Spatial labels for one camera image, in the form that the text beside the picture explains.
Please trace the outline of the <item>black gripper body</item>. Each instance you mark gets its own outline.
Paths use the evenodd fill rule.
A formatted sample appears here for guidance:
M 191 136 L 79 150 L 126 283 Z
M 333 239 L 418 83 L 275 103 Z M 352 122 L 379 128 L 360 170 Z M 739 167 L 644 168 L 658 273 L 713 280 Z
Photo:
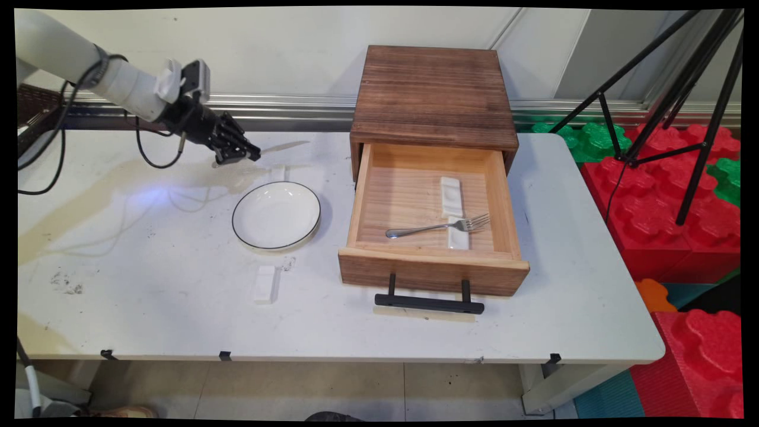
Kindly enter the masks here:
M 225 111 L 217 113 L 189 95 L 180 95 L 176 102 L 163 109 L 159 122 L 171 133 L 184 133 L 192 143 L 222 149 L 229 146 L 228 118 Z

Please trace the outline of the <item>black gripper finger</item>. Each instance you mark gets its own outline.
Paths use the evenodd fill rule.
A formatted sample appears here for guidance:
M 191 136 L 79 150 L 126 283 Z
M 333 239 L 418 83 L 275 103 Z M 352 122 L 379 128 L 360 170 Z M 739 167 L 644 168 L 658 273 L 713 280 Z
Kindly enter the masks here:
M 257 161 L 261 150 L 250 143 L 244 136 L 245 131 L 238 122 L 225 111 L 218 121 L 218 160 L 219 161 Z
M 227 165 L 250 158 L 253 146 L 239 133 L 214 133 L 211 136 L 211 148 L 216 154 L 218 165 Z

